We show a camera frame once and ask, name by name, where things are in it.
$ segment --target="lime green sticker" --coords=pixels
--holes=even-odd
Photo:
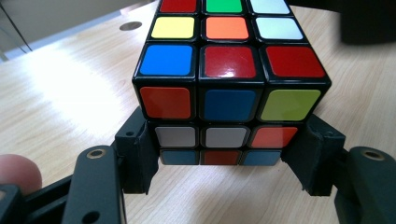
[[[242,12],[241,0],[206,0],[207,12]]]
[[[271,91],[262,111],[262,120],[298,121],[305,119],[320,96],[318,90]]]

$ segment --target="yellow sticker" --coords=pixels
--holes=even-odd
[[[153,38],[192,38],[194,33],[193,17],[159,17],[155,21],[151,36]]]

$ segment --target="wooden table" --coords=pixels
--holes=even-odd
[[[1,64],[0,153],[35,161],[47,186],[71,175],[84,149],[111,144],[138,106],[131,78],[156,5]],[[347,149],[396,157],[396,45],[343,46],[337,14],[292,9],[332,79],[315,114],[346,135]],[[128,21],[143,26],[121,31]],[[125,200],[130,223],[338,222],[333,197],[310,197],[283,162],[160,165],[149,195]]]

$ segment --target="cube face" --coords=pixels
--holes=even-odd
[[[196,49],[147,44],[136,67],[134,88],[147,119],[193,119]]]
[[[284,0],[162,0],[133,83],[167,165],[276,165],[331,86]]]
[[[248,90],[206,91],[200,117],[207,121],[249,121],[253,118],[258,97],[255,91]]]
[[[210,126],[201,132],[201,144],[209,148],[243,147],[250,130],[245,126]]]
[[[272,46],[266,48],[272,72],[277,77],[325,77],[315,52],[309,47]]]
[[[244,152],[241,165],[245,166],[273,166],[280,158],[280,150],[249,150]]]
[[[150,45],[139,71],[142,76],[185,77],[191,73],[191,62],[191,46]]]
[[[244,45],[207,45],[201,49],[198,92],[202,120],[252,120],[263,87],[260,57],[254,48]]]
[[[241,157],[239,150],[203,150],[202,165],[237,165]]]
[[[246,19],[243,17],[208,17],[203,23],[203,39],[212,42],[239,42],[250,39]]]
[[[204,76],[254,78],[258,75],[252,51],[246,46],[209,46],[204,55]]]
[[[259,17],[253,21],[261,43],[306,43],[304,33],[293,18]]]
[[[155,133],[161,148],[196,147],[198,132],[189,126],[160,126]]]
[[[165,165],[198,165],[199,155],[195,150],[161,150]]]
[[[198,10],[197,0],[162,0],[160,13],[193,13]]]
[[[257,14],[279,14],[289,15],[290,8],[283,0],[250,0],[247,1],[249,11],[253,15]]]
[[[283,148],[297,133],[297,127],[258,127],[251,135],[248,146],[251,148]]]
[[[185,15],[157,16],[148,33],[150,42],[195,42],[198,37],[197,18]]]
[[[243,12],[241,0],[206,0],[204,4],[205,14],[239,14]]]
[[[265,121],[301,121],[318,101],[318,90],[275,90],[268,95],[260,119]]]
[[[140,89],[143,105],[150,118],[189,119],[191,94],[186,88],[143,87]]]

